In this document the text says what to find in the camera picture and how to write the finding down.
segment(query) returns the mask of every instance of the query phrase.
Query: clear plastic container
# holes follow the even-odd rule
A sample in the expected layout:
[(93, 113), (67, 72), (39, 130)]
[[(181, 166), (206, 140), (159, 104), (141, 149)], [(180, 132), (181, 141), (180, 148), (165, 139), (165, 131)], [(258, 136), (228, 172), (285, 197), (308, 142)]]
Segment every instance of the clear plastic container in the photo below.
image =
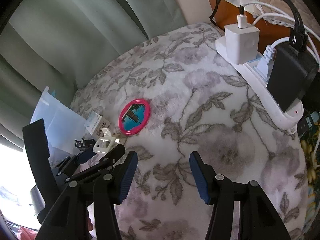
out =
[(78, 154), (74, 140), (80, 140), (85, 134), (85, 119), (43, 91), (36, 106), (31, 122), (44, 119), (45, 133), (48, 138), (50, 166), (53, 167), (65, 157)]

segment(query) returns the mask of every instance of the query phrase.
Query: barcode label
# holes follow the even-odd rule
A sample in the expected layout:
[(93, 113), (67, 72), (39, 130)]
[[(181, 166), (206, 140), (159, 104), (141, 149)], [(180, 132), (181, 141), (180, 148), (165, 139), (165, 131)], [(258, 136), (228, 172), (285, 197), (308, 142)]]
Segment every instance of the barcode label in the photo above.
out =
[(99, 130), (97, 131), (97, 133), (96, 133), (96, 135), (97, 136), (100, 136), (100, 134), (102, 133), (102, 128), (104, 128), (105, 126), (106, 126), (106, 122), (103, 122), (101, 125), (100, 125), (100, 127), (99, 127)]

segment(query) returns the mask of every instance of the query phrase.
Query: white power strip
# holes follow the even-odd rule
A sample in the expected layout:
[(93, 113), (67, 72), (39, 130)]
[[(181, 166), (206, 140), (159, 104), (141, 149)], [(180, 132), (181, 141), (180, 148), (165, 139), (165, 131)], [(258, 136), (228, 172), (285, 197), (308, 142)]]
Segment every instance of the white power strip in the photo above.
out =
[(297, 131), (297, 122), (303, 116), (303, 105), (299, 101), (294, 106), (290, 106), (290, 109), (285, 113), (282, 112), (277, 102), (273, 99), (272, 95), (267, 90), (267, 83), (259, 76), (254, 70), (257, 66), (262, 54), (258, 52), (255, 60), (246, 62), (244, 64), (233, 64), (227, 57), (226, 37), (222, 36), (216, 40), (217, 52), (225, 58), (233, 67), (242, 75), (242, 77), (248, 82), (251, 88), (259, 97), (265, 110), (268, 112), (270, 118), (274, 124), (282, 129), (287, 130), (288, 133), (294, 134)]

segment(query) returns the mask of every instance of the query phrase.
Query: power plug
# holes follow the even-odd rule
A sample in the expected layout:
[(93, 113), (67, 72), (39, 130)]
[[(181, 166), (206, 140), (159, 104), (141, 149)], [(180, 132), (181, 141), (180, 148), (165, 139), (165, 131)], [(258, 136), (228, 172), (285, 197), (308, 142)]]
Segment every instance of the power plug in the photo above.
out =
[(309, 53), (296, 54), (288, 42), (277, 46), (267, 89), (283, 112), (303, 98), (318, 69)]
[(254, 60), (258, 52), (259, 29), (247, 23), (245, 15), (238, 15), (238, 23), (226, 25), (227, 57), (234, 64)]
[(273, 67), (273, 54), (276, 50), (271, 48), (270, 45), (266, 47), (266, 50), (263, 53), (262, 58), (260, 59), (258, 65), (255, 67), (255, 70), (263, 78), (264, 81), (268, 82), (272, 67)]

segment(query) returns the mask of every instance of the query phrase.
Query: bed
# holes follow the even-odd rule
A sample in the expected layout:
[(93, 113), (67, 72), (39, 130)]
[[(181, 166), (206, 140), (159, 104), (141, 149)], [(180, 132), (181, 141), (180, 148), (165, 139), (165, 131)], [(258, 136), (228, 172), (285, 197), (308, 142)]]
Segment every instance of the bed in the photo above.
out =
[[(291, 238), (304, 234), (308, 180), (299, 138), (274, 125), (247, 82), (216, 52), (221, 35), (199, 23), (154, 37), (112, 61), (74, 96), (75, 112), (86, 118), (93, 110), (113, 124), (131, 100), (150, 103), (146, 127), (120, 140), (139, 159), (128, 197), (116, 206), (124, 240), (205, 238), (212, 206), (195, 187), (188, 163), (193, 150), (232, 181), (258, 181)], [(94, 224), (92, 206), (89, 212)], [(238, 227), (235, 203), (232, 239)]]

